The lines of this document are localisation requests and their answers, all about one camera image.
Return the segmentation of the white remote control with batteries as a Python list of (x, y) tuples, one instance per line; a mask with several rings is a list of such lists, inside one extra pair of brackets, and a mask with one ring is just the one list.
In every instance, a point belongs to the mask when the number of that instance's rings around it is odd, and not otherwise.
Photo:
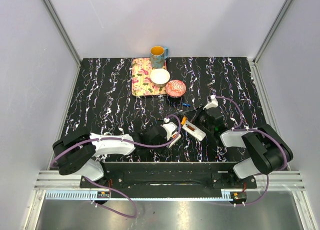
[(182, 126), (182, 129), (198, 141), (202, 141), (206, 137), (206, 134), (202, 130), (188, 121)]

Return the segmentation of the yellow handled screwdriver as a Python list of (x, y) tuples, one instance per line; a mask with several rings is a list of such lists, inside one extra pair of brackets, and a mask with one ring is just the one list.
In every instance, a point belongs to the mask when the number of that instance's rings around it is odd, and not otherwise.
[(185, 123), (187, 122), (187, 118), (184, 116), (181, 120), (181, 125), (185, 125)]

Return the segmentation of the white remote with orange label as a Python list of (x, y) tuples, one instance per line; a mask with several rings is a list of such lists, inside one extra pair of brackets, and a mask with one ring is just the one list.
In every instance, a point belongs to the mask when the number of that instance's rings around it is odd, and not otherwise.
[(181, 134), (175, 134), (174, 137), (172, 137), (172, 142), (168, 146), (168, 148), (171, 148), (173, 145), (175, 145), (180, 139), (181, 139)]

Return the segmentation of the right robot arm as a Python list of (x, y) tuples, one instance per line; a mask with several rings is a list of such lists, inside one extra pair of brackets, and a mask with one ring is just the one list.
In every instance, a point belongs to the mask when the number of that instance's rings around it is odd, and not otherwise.
[(217, 108), (198, 107), (191, 123), (203, 131), (215, 147), (245, 148), (249, 158), (235, 164), (227, 176), (228, 184), (238, 188), (247, 177), (283, 170), (293, 160), (290, 147), (268, 124), (251, 129), (228, 129)]

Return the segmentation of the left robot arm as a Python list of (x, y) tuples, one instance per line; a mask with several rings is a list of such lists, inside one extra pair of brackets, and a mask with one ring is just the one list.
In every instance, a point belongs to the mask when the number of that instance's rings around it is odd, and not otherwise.
[(52, 145), (54, 162), (60, 175), (80, 174), (88, 177), (96, 187), (108, 183), (108, 175), (93, 157), (100, 155), (130, 155), (146, 145), (166, 144), (169, 131), (163, 126), (121, 136), (98, 135), (81, 127), (62, 137)]

